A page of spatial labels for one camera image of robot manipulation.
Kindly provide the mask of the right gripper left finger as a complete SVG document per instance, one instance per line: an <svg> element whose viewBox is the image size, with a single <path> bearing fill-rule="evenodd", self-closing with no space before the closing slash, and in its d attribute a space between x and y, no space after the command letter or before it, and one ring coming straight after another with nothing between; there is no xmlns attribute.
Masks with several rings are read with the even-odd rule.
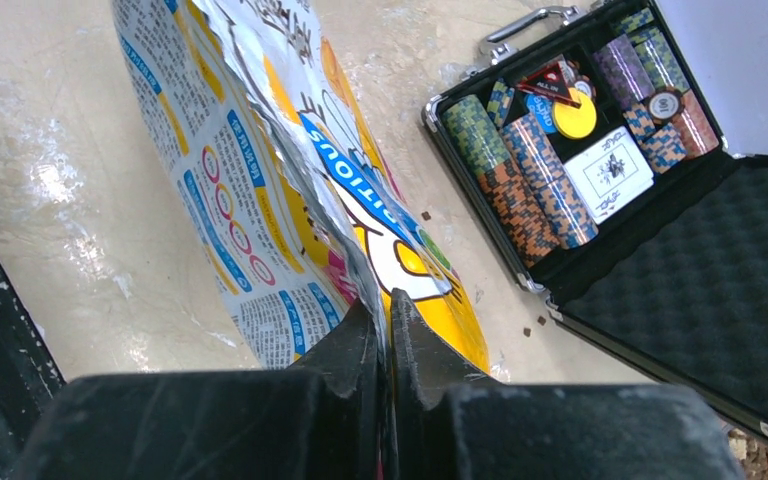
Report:
<svg viewBox="0 0 768 480"><path fill-rule="evenodd" d="M17 479L374 479L377 335L354 304L291 366L85 376L44 412Z"/></svg>

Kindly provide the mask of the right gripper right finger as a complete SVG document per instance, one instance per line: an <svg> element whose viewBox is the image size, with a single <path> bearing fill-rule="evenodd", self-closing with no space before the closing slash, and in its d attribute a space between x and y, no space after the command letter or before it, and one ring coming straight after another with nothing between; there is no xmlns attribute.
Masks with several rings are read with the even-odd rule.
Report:
<svg viewBox="0 0 768 480"><path fill-rule="evenodd" d="M396 479L740 479L719 418L665 384L505 384L391 296Z"/></svg>

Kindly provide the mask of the colourful pet food bag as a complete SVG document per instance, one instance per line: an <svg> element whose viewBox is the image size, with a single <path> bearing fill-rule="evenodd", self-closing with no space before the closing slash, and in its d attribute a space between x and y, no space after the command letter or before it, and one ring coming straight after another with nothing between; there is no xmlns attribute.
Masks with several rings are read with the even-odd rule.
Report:
<svg viewBox="0 0 768 480"><path fill-rule="evenodd" d="M478 368L448 259L406 208L306 1L115 1L135 96L220 296L260 366L299 360L394 290Z"/></svg>

